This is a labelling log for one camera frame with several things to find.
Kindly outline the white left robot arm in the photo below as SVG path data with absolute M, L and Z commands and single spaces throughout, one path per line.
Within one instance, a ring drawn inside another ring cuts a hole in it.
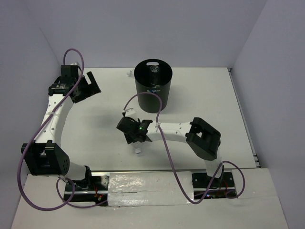
M 47 124 L 39 131 L 30 145 L 25 162 L 33 176 L 67 177 L 77 187 L 88 190 L 93 177 L 88 166 L 73 163 L 61 148 L 61 135 L 72 106 L 101 92 L 92 72 L 79 78 L 78 62 L 61 66 L 61 75 L 48 88 L 48 106 L 43 121 Z

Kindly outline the crushed clear plastic bottle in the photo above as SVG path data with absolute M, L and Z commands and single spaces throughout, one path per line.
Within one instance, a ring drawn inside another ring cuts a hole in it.
M 149 67 L 149 82 L 153 86 L 158 86 L 161 83 L 161 69 L 158 65 Z

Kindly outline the labelled bottle white cap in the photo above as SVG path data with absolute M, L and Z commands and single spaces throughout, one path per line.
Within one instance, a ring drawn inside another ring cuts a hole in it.
M 160 84 L 157 84 L 157 85 L 154 85 L 154 84 L 151 84 L 149 87 L 147 87 L 146 89 L 146 92 L 149 92 L 149 93 L 159 93 L 161 91 L 161 85 Z

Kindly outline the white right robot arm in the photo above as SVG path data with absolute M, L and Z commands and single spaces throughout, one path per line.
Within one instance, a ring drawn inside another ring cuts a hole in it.
M 166 141 L 186 143 L 200 159 L 204 160 L 207 181 L 219 186 L 224 180 L 224 167 L 218 155 L 221 133 L 205 120 L 195 117 L 186 123 L 158 123 L 153 120 L 135 120 L 123 117 L 117 124 L 128 144 Z

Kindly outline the clear bottle blue cap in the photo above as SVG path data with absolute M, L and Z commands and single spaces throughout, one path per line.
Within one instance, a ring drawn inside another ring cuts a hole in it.
M 133 146 L 133 149 L 134 149 L 134 152 L 136 155 L 139 155 L 142 153 L 142 149 L 141 149 L 142 144 L 141 143 L 139 143 L 139 142 L 132 143 L 132 146 Z

